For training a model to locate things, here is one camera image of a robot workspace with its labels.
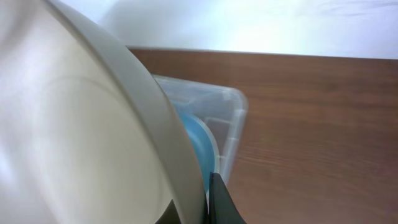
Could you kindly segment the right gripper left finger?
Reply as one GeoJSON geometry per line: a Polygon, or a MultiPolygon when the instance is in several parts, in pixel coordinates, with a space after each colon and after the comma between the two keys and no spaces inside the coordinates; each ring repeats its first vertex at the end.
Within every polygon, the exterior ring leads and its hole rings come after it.
{"type": "Polygon", "coordinates": [[[173,200],[170,201],[164,213],[155,222],[155,224],[181,224],[180,217],[173,200]]]}

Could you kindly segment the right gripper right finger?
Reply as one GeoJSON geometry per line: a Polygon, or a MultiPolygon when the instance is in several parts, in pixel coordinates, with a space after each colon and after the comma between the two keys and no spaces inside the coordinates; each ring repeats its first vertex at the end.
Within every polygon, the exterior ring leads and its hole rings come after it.
{"type": "Polygon", "coordinates": [[[216,172],[210,174],[208,213],[210,224],[246,224],[239,214],[223,179],[216,172]]]}

